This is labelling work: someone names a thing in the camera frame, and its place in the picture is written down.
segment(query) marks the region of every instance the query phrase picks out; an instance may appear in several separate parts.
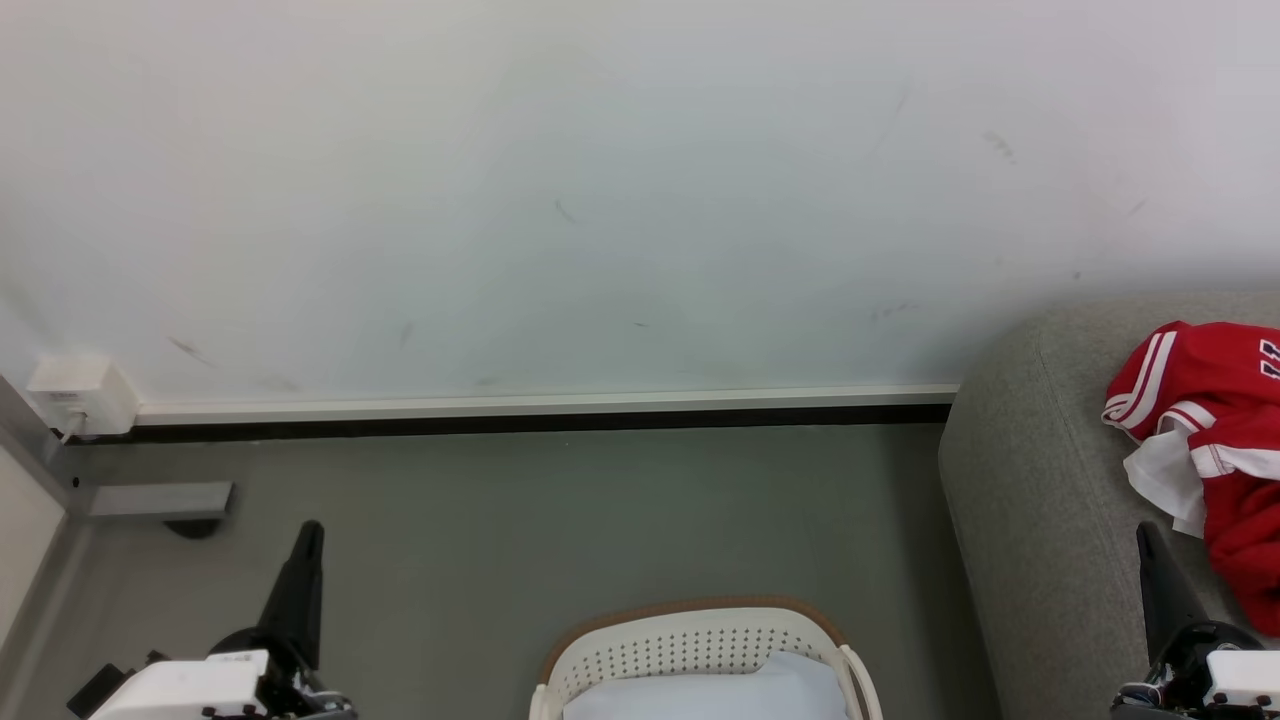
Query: electrical outlet box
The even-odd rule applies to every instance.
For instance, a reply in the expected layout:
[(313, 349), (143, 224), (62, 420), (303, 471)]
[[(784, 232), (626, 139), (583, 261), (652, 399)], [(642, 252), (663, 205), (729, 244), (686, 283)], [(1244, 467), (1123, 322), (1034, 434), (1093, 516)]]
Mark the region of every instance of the electrical outlet box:
[(82, 436), (118, 436), (133, 428), (138, 396), (109, 357), (77, 355), (46, 357), (27, 383), (27, 392), (45, 421), (61, 432), (77, 413), (84, 414)]

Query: gray fabric upholstery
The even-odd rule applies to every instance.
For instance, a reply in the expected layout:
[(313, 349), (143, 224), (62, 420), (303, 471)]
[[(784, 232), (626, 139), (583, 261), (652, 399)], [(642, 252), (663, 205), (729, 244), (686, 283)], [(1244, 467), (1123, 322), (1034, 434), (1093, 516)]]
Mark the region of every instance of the gray fabric upholstery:
[(1147, 666), (1134, 530), (1157, 520), (1215, 619), (1247, 626), (1201, 541), (1128, 483), (1134, 445), (1100, 420), (1125, 357), (1170, 320), (1280, 327), (1280, 293), (1098, 302), (1016, 329), (965, 379), (942, 482), (1005, 720), (1106, 716)]

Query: laundry basket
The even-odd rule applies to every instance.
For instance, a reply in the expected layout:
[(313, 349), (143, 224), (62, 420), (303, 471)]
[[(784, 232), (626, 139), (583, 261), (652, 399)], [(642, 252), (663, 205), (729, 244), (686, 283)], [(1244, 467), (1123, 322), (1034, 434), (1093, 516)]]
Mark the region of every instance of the laundry basket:
[(576, 628), (548, 656), (529, 720), (561, 720), (568, 701), (604, 680), (745, 675), (774, 650), (835, 667), (850, 720), (882, 720), (867, 666), (840, 630), (804, 602), (759, 596), (655, 605)]

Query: brown basket rim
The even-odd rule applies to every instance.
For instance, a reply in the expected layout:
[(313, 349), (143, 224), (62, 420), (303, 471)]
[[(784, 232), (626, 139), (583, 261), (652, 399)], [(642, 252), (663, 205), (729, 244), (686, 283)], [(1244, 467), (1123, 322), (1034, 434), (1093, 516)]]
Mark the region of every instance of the brown basket rim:
[(836, 643), (836, 647), (847, 644), (845, 642), (844, 633), (840, 632), (840, 628), (837, 628), (835, 623), (828, 620), (822, 612), (818, 612), (818, 609), (814, 606), (794, 597), (782, 594), (744, 594), (704, 597), (699, 600), (678, 600), (675, 602), (646, 605), (644, 607), (614, 612), (612, 615), (603, 615), (577, 625), (566, 633), (559, 642), (556, 643), (556, 647), (552, 648), (550, 653), (547, 656), (547, 661), (543, 664), (543, 673), (539, 675), (538, 683), (543, 685), (550, 683), (552, 670), (556, 669), (556, 662), (559, 661), (562, 655), (564, 655), (568, 646), (573, 644), (573, 641), (588, 633), (593, 633), (602, 628), (609, 628), (612, 625), (631, 623), (634, 620), (658, 618), (659, 615), (675, 615), (676, 612), (692, 612), (695, 610), (731, 610), (735, 607), (776, 607), (778, 610), (791, 610), (792, 612), (799, 612), (800, 615), (813, 620), (815, 625), (827, 633), (831, 642)]

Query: black baseboard strip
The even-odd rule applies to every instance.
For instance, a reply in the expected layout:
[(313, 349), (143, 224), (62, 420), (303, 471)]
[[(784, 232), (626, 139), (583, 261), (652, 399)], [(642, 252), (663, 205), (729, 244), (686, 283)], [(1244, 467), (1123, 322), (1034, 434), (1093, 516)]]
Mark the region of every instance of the black baseboard strip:
[(567, 430), (649, 430), (660, 428), (745, 428), (756, 425), (945, 423), (950, 411), (951, 405), (873, 405), (858, 407), (778, 407), (768, 410), (678, 410), (668, 413), (579, 413), (572, 415), (495, 415), (486, 418), (141, 425), (133, 428), (128, 434), (84, 439), (76, 438), (70, 445), (236, 442), (471, 433), (553, 433)]

